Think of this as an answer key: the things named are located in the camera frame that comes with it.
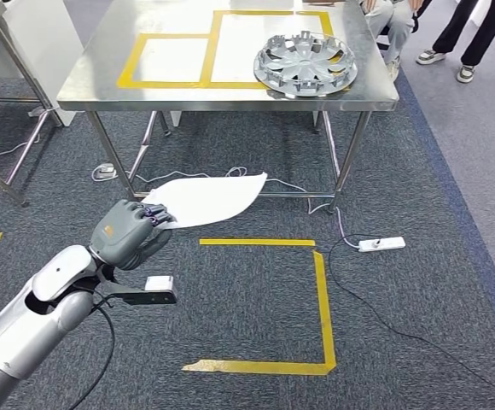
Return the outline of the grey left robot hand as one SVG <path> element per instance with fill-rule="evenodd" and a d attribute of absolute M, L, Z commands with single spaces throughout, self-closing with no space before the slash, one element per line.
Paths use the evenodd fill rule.
<path fill-rule="evenodd" d="M 162 204 L 120 200 L 96 226 L 88 249 L 106 265 L 134 270 L 166 245 L 171 232 L 163 226 L 174 220 Z"/>

